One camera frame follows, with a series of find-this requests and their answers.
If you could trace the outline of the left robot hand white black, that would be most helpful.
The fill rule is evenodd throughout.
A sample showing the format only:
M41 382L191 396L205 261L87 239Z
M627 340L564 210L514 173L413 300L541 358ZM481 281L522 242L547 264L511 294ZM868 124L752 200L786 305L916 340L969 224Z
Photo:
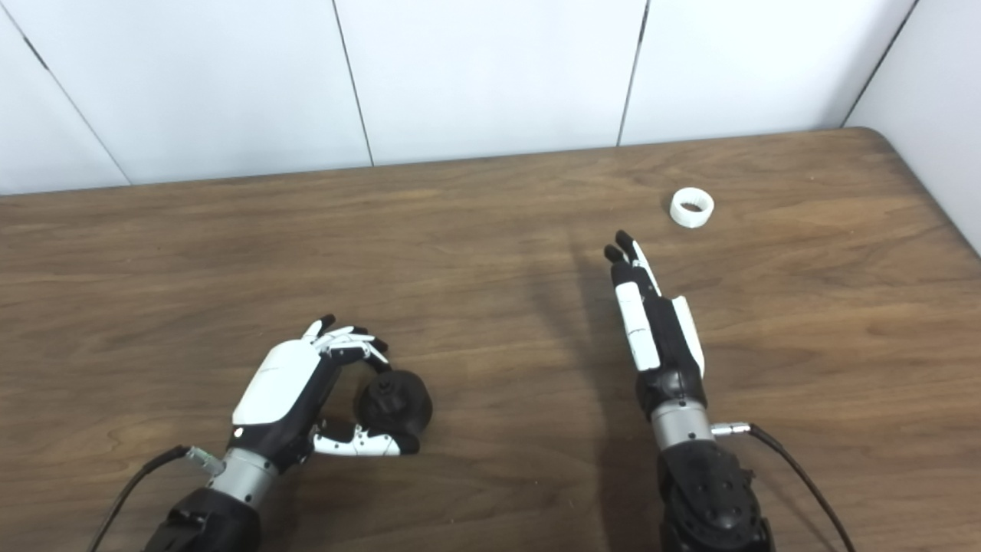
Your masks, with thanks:
M223 469L209 491L256 508L272 484L310 455L414 455L434 406L417 374L392 367L388 346L366 328L336 327L327 315L270 349L231 416ZM355 402L353 422L321 419L347 366L374 376Z

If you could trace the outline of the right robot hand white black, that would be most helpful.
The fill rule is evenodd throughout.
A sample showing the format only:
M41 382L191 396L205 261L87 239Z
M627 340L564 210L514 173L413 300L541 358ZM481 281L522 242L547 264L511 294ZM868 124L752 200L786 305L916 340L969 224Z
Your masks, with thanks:
M713 441L705 355L689 301L662 294L651 263L627 232L617 231L604 256L635 365L635 392L659 450Z

